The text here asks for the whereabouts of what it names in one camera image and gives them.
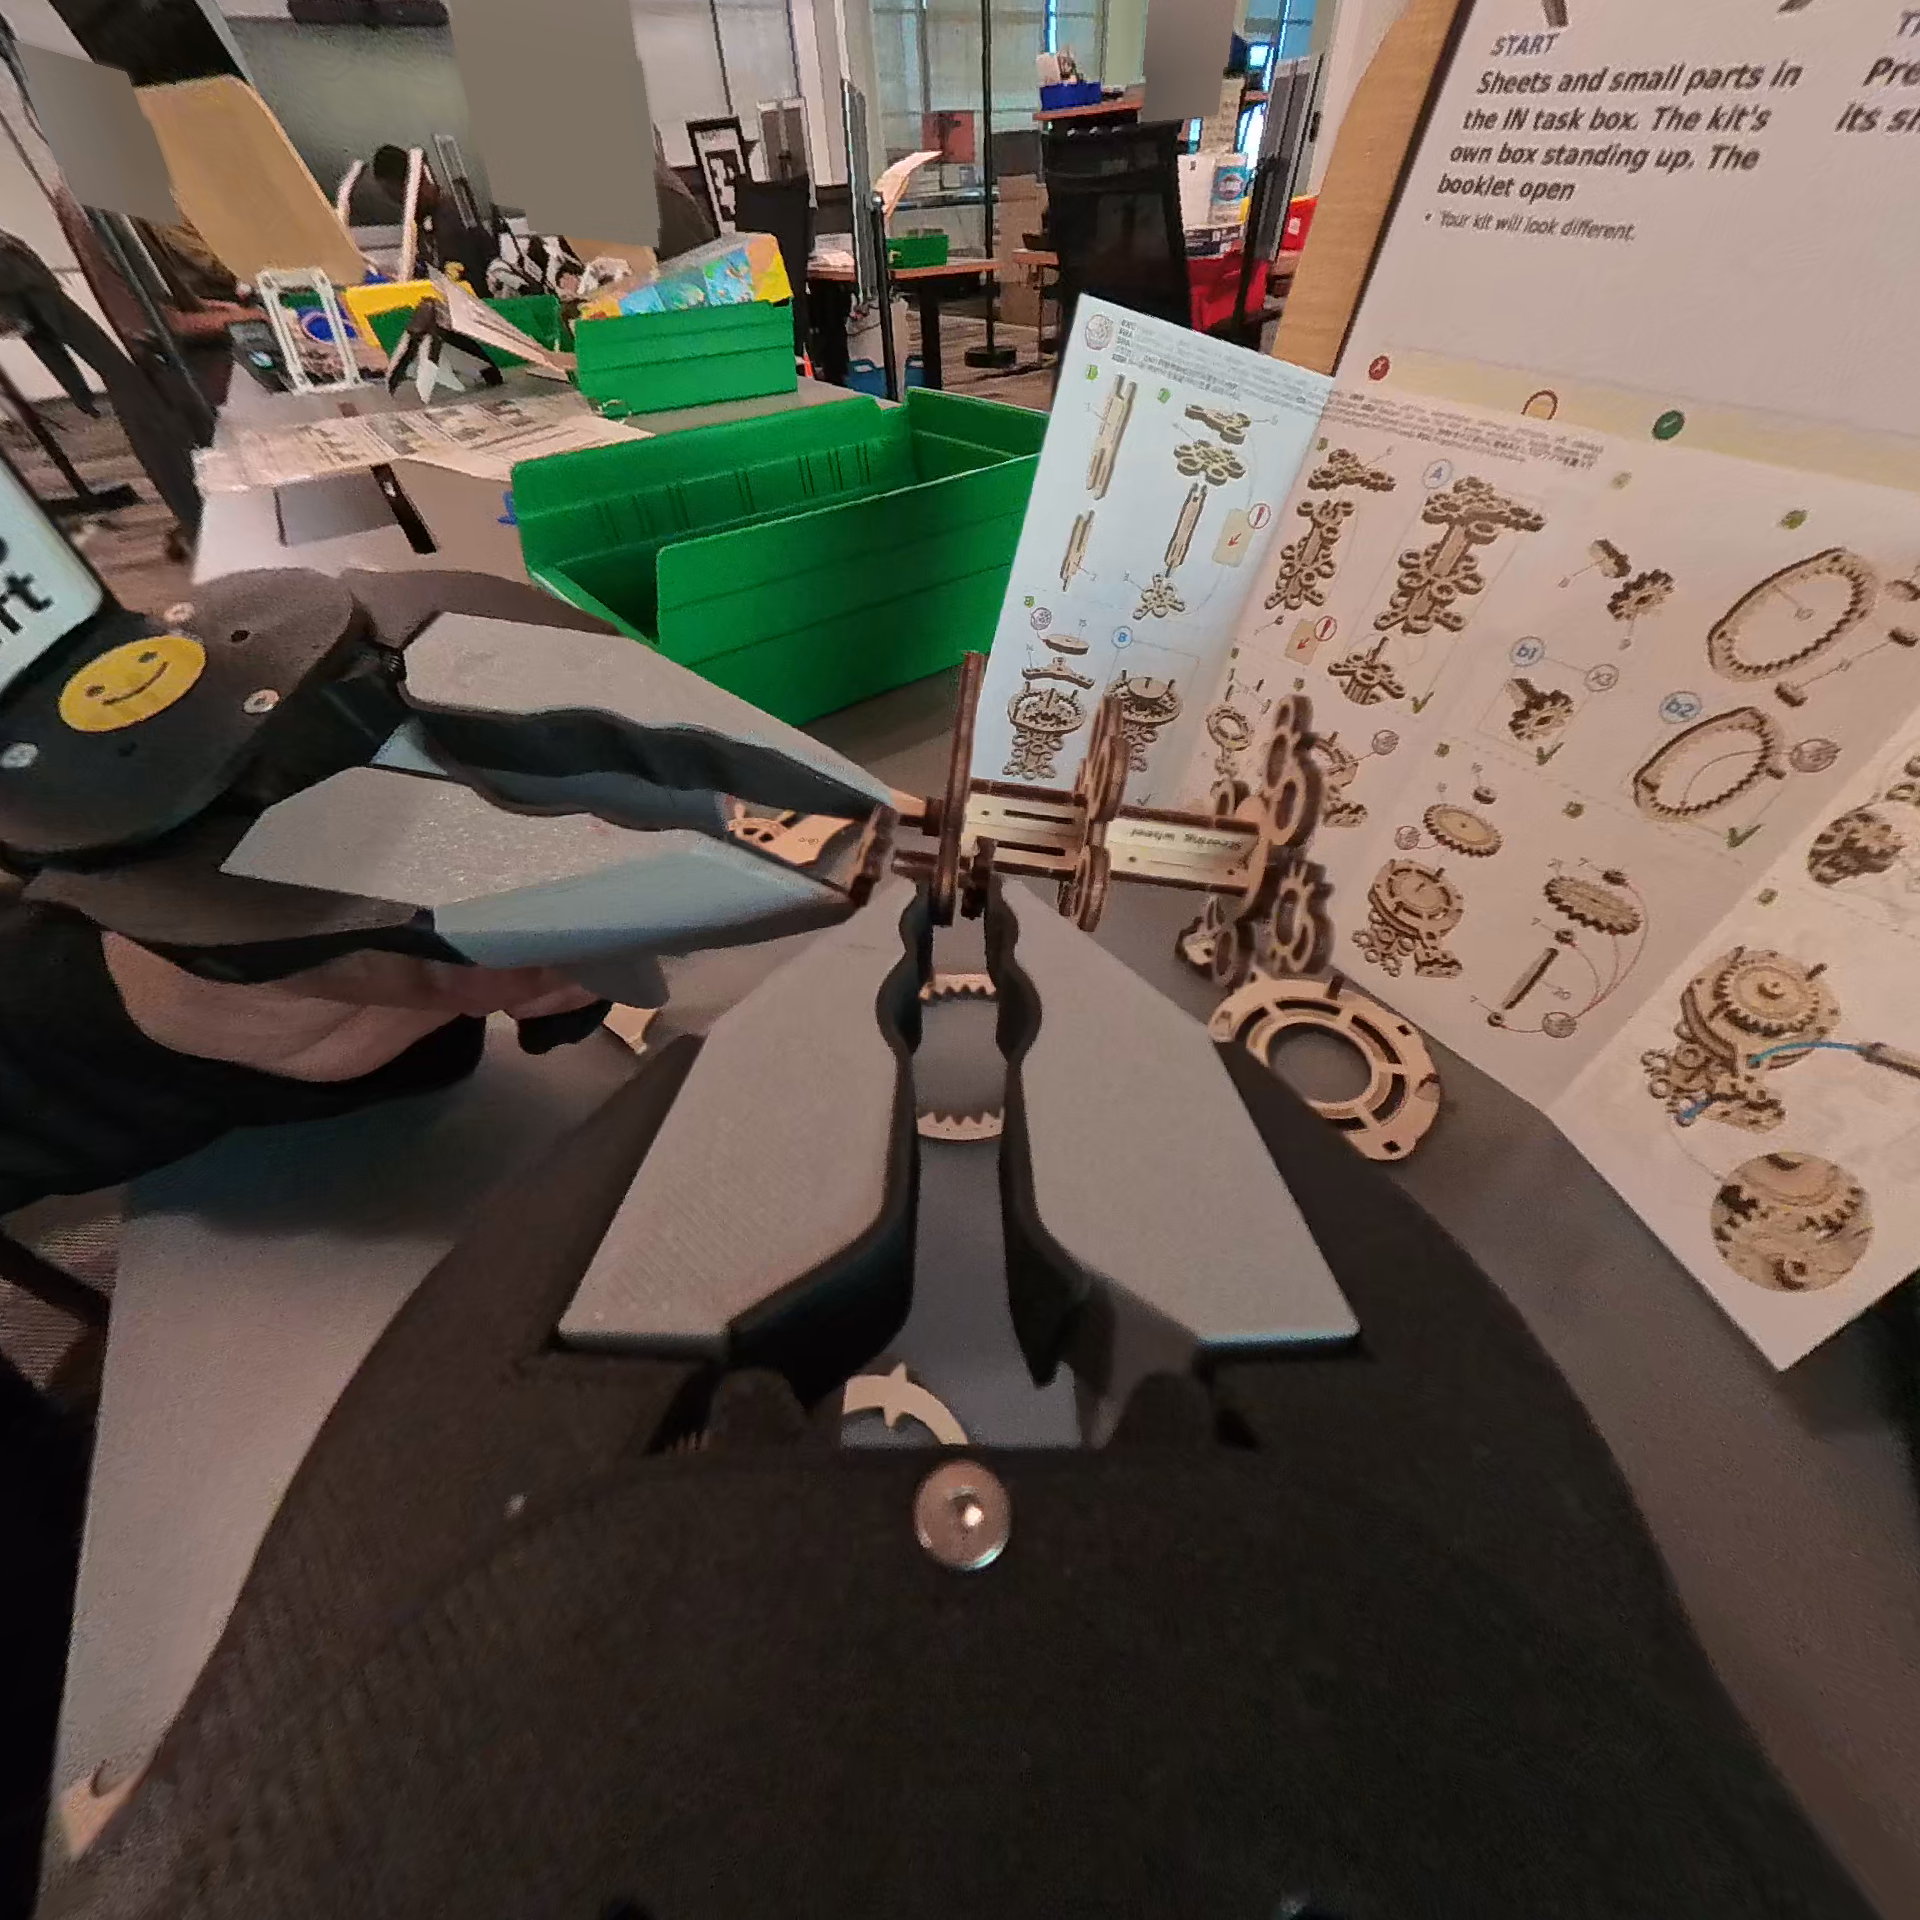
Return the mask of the light wooden board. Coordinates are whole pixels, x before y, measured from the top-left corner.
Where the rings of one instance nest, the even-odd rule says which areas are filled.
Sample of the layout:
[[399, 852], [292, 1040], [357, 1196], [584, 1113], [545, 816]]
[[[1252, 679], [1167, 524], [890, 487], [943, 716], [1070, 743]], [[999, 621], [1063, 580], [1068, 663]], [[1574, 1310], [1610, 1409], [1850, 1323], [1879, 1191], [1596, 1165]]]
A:
[[1335, 371], [1429, 108], [1473, 9], [1473, 1], [1410, 1], [1383, 23], [1339, 116], [1316, 190], [1272, 346], [1284, 361]]

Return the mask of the large green plastic bin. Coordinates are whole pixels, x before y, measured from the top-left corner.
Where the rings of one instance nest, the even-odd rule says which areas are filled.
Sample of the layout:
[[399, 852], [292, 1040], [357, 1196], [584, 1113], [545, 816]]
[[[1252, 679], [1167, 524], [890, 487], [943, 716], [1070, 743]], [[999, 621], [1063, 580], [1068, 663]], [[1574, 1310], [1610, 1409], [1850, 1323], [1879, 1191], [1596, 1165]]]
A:
[[511, 468], [529, 577], [801, 726], [993, 641], [1046, 417], [915, 389]]

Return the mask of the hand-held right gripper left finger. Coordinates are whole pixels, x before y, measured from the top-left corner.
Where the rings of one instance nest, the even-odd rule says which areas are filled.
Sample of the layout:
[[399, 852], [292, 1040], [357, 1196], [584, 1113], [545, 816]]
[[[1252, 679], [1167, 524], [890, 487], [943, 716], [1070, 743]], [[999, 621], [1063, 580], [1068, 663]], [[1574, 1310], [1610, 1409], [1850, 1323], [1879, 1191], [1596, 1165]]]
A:
[[926, 900], [876, 895], [709, 1021], [557, 1322], [590, 1355], [834, 1389], [914, 1287]]

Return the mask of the colourful box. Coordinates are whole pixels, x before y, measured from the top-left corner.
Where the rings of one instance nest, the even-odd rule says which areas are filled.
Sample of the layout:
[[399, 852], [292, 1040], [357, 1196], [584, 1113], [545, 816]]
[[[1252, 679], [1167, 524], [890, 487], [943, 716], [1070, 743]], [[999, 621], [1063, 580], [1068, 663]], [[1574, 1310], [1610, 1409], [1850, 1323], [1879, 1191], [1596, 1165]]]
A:
[[679, 314], [742, 304], [779, 306], [793, 283], [777, 239], [765, 231], [730, 231], [664, 263], [630, 267], [578, 300], [578, 321]]

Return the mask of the black office chair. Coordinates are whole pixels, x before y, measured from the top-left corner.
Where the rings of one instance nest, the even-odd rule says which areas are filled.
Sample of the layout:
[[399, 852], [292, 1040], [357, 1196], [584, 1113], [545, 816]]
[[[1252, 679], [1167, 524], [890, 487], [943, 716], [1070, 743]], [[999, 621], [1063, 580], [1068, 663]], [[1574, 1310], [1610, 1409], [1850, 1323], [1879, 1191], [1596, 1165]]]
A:
[[1046, 233], [1057, 258], [1057, 352], [1091, 296], [1192, 329], [1178, 120], [1050, 121], [1041, 138]]

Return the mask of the wooden steering wheel assembly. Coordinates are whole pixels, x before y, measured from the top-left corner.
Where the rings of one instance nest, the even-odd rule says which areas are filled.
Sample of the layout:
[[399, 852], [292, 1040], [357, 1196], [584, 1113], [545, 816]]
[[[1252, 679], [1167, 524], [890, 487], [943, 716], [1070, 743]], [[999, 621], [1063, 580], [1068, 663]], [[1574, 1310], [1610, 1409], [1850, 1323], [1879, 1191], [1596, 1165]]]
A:
[[1206, 895], [1187, 965], [1230, 991], [1252, 975], [1308, 978], [1332, 945], [1328, 870], [1312, 857], [1324, 773], [1304, 692], [1272, 708], [1252, 781], [1221, 776], [1202, 809], [1129, 803], [1132, 702], [1105, 694], [1068, 787], [971, 773], [988, 658], [967, 651], [958, 679], [943, 786], [900, 814], [885, 867], [926, 886], [929, 917], [978, 917], [993, 878], [1057, 886], [1057, 912], [1093, 931], [1115, 884]]

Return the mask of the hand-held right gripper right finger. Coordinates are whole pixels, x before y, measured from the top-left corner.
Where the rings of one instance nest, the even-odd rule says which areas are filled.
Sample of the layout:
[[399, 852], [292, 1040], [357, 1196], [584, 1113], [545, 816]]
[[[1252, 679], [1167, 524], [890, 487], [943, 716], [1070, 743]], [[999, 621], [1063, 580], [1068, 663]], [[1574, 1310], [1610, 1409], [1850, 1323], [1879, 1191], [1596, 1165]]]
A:
[[1030, 887], [993, 900], [1005, 1291], [1035, 1377], [1358, 1335], [1206, 1027]]

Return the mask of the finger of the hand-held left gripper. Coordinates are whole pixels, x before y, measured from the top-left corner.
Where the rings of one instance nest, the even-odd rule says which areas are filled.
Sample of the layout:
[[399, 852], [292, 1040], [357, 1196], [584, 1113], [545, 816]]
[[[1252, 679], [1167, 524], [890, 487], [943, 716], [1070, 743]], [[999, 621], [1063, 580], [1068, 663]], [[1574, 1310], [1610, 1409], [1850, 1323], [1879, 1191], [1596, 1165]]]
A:
[[726, 830], [523, 811], [473, 783], [389, 767], [334, 773], [265, 808], [221, 874], [411, 907], [464, 962], [584, 979], [755, 948], [855, 910]]
[[892, 787], [626, 635], [440, 613], [402, 656], [428, 749], [485, 798], [720, 838], [732, 801], [864, 819]]

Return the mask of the white task sign board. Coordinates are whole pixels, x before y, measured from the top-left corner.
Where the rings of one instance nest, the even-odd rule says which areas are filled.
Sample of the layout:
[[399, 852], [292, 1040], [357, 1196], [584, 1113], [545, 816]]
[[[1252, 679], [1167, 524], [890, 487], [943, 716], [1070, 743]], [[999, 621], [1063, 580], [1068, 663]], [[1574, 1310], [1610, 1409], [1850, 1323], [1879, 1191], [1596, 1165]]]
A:
[[1345, 352], [1908, 435], [1915, 315], [1915, 4], [1467, 4]]

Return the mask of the small green plastic bin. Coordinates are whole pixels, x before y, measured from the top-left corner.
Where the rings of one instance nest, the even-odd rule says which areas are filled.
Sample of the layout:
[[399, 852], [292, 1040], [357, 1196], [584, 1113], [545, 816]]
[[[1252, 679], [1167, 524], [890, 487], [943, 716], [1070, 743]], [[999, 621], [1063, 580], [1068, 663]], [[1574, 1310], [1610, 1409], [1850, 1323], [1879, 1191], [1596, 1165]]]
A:
[[602, 409], [671, 413], [792, 394], [796, 329], [783, 302], [727, 302], [580, 318], [573, 384]]

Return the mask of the folded instruction booklet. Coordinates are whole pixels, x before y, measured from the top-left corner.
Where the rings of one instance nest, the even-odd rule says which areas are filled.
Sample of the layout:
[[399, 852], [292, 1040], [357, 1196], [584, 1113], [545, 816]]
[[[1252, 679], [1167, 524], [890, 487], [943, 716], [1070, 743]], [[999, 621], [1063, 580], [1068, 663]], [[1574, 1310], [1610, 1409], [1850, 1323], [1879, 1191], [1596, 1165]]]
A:
[[1312, 742], [1334, 971], [1777, 1370], [1915, 1272], [1915, 491], [1080, 297], [971, 773], [1230, 811]]

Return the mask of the printed paper sheet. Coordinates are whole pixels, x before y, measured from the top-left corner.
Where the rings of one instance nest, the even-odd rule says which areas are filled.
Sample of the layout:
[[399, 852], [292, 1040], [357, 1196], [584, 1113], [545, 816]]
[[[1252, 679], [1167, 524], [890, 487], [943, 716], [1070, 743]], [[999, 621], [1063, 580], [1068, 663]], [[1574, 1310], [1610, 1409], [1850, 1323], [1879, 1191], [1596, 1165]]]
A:
[[203, 494], [229, 496], [396, 464], [444, 468], [506, 483], [519, 464], [626, 446], [650, 433], [599, 416], [562, 392], [467, 398], [435, 408], [337, 416], [273, 429], [243, 429], [194, 451]]

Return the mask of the person's left hand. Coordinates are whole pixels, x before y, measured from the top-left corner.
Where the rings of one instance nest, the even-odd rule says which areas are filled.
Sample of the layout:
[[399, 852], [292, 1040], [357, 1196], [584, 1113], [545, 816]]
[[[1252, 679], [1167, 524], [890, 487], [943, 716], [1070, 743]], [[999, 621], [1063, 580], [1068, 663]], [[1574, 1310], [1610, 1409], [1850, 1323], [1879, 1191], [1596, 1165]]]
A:
[[102, 935], [102, 951], [125, 1016], [150, 1041], [317, 1086], [372, 1073], [456, 1020], [541, 1020], [596, 1002], [554, 969], [376, 949], [257, 983], [185, 971], [116, 931]]

